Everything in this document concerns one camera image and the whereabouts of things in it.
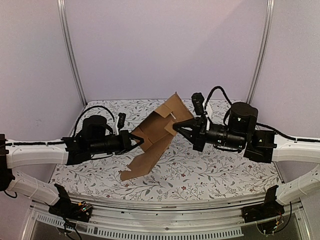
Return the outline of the brown cardboard box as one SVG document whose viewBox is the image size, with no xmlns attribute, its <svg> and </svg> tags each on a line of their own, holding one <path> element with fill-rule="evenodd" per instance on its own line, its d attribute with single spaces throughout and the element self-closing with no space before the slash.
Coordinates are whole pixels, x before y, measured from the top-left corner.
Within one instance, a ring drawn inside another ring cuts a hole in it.
<svg viewBox="0 0 320 240">
<path fill-rule="evenodd" d="M 120 174 L 120 180 L 126 181 L 149 174 L 177 134 L 173 124 L 192 118 L 192 113 L 177 93 L 152 111 L 132 132 L 144 139 L 144 143 L 140 145 L 143 153 L 135 156 L 127 165 L 129 170 Z"/>
</svg>

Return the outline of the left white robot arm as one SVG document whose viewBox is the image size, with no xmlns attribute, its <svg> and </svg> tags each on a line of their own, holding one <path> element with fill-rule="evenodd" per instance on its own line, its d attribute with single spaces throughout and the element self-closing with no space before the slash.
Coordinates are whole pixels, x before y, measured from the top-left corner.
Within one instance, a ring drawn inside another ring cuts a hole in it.
<svg viewBox="0 0 320 240">
<path fill-rule="evenodd" d="M 81 130 L 71 137 L 43 142 L 7 140 L 0 136 L 0 190 L 18 192 L 42 201 L 63 216 L 74 213 L 74 205 L 64 187 L 45 183 L 17 170 L 18 167 L 42 164 L 79 165 L 94 155 L 122 155 L 144 143 L 144 139 L 124 130 L 125 116 L 119 114 L 113 126 L 101 115 L 82 122 Z"/>
</svg>

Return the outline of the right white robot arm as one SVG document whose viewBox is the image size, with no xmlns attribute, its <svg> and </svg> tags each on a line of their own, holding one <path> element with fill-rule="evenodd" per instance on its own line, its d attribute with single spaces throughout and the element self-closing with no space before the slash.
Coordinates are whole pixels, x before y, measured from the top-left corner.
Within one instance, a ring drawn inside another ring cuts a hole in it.
<svg viewBox="0 0 320 240">
<path fill-rule="evenodd" d="M 315 163 L 306 174 L 282 185 L 269 188 L 258 213 L 269 218 L 278 206 L 306 196 L 320 188 L 320 140 L 287 136 L 270 126 L 257 130 L 258 110 L 245 102 L 235 102 L 227 112 L 227 125 L 215 124 L 206 116 L 201 104 L 195 104 L 197 117 L 173 124 L 173 129 L 184 136 L 193 149 L 201 152 L 205 144 L 221 151 L 243 153 L 255 163 L 296 161 Z"/>
</svg>

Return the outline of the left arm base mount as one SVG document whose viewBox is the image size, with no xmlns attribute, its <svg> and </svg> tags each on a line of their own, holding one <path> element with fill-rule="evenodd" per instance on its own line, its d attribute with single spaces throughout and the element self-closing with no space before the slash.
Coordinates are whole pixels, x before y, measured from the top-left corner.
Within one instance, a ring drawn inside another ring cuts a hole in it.
<svg viewBox="0 0 320 240">
<path fill-rule="evenodd" d="M 73 203 L 65 188 L 57 183 L 54 184 L 58 191 L 58 201 L 49 206 L 48 212 L 65 219 L 88 223 L 93 211 L 93 205 L 85 201 Z"/>
</svg>

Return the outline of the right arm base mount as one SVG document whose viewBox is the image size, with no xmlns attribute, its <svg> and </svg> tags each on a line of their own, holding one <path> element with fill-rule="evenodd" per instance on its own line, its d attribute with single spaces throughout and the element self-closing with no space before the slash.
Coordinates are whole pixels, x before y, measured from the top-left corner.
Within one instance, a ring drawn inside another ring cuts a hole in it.
<svg viewBox="0 0 320 240">
<path fill-rule="evenodd" d="M 284 206 L 276 201 L 278 187 L 278 185 L 275 185 L 266 191 L 263 203 L 245 206 L 241 209 L 241 216 L 245 223 L 260 221 L 285 213 Z"/>
</svg>

